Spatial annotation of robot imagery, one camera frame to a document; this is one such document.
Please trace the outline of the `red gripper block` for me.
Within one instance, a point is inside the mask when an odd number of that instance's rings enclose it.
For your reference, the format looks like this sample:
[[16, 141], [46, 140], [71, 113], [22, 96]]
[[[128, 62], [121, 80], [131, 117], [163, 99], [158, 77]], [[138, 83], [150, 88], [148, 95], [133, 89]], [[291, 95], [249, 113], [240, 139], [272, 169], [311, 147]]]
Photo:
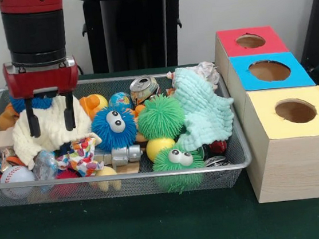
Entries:
[[72, 56], [48, 66], [25, 67], [7, 62], [3, 65], [3, 76], [10, 95], [15, 99], [24, 99], [30, 136], [39, 138], [41, 135], [38, 117], [33, 111], [33, 97], [47, 92], [65, 93], [66, 129], [72, 131], [76, 127], [72, 91], [78, 82], [78, 68]]

